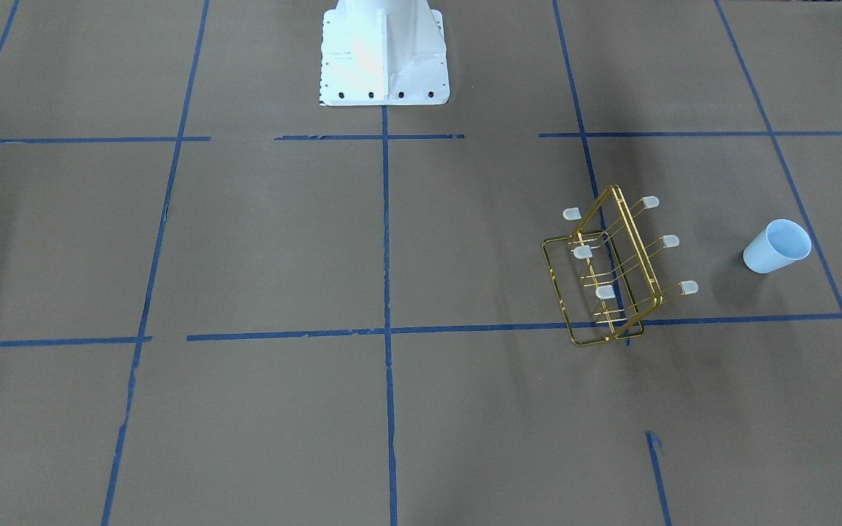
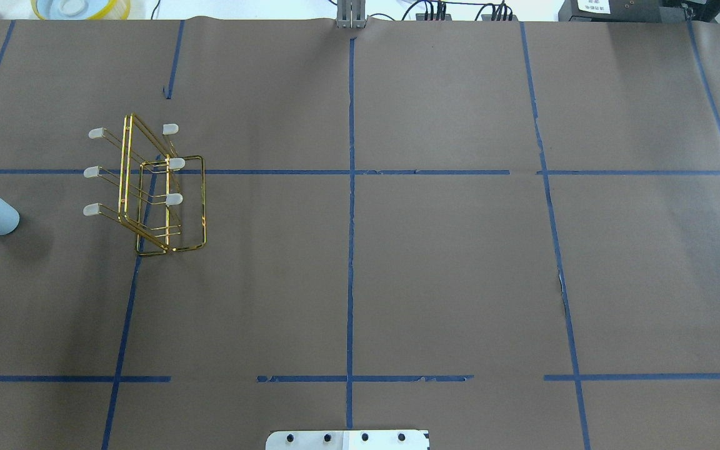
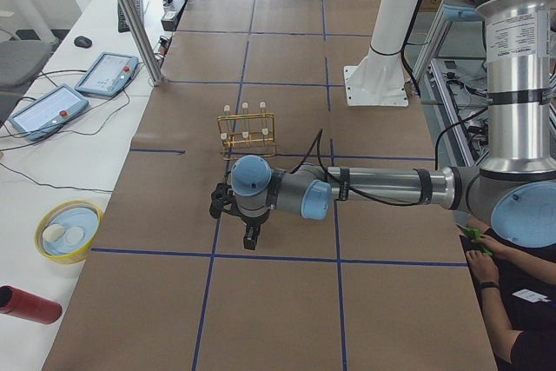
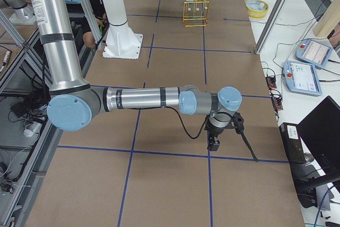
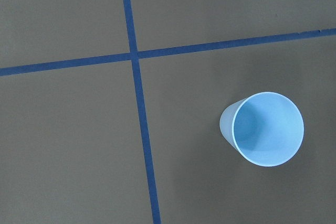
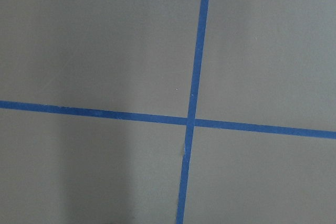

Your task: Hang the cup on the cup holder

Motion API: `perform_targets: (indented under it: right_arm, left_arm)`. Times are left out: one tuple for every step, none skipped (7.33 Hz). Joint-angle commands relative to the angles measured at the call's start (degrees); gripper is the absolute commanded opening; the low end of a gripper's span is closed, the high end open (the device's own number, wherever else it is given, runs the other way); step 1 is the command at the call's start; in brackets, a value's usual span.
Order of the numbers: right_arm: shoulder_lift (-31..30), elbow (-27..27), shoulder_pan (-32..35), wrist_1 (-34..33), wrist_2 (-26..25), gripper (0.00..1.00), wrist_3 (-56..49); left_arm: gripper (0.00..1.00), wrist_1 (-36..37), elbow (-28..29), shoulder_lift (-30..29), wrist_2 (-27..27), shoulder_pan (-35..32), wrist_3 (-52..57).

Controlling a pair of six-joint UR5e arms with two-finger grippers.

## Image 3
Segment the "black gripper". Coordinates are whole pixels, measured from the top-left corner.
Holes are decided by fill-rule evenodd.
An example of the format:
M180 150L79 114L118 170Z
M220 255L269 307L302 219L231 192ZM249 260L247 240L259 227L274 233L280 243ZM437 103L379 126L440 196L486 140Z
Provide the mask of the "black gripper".
M245 225L245 233L242 238L243 247L246 250L255 250L258 242L258 237L261 233L261 226L264 223L264 217L241 217L242 222Z

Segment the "operator forearm with black band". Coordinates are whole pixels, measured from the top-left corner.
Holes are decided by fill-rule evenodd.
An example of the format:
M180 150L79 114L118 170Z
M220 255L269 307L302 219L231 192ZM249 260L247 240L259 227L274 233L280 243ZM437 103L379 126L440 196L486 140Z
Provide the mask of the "operator forearm with black band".
M521 331L513 329L498 288L483 288L480 293L481 311L493 352L500 359L511 362L513 345Z

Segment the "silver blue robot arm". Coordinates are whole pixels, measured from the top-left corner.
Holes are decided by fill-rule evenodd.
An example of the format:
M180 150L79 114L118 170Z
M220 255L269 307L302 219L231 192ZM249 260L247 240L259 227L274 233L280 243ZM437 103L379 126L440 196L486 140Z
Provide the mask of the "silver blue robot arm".
M489 224L515 245L555 242L555 161L550 153L549 14L554 0L446 0L451 15L486 25L488 146L477 167L444 169L273 169L259 156L237 160L212 194L210 213L229 213L256 246L272 210L323 219L332 201L368 199L392 206L438 204Z

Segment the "operator hand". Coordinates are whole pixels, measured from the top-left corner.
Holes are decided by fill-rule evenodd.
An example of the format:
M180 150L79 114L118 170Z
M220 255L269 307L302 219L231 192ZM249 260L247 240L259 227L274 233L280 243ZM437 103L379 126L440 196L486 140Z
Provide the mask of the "operator hand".
M496 241L489 235L481 234L479 238L473 241L487 247L495 258L505 260L512 252L512 248ZM466 252L466 259L474 278L478 282L495 282L500 281L499 270L490 255L482 253L479 250L469 250Z

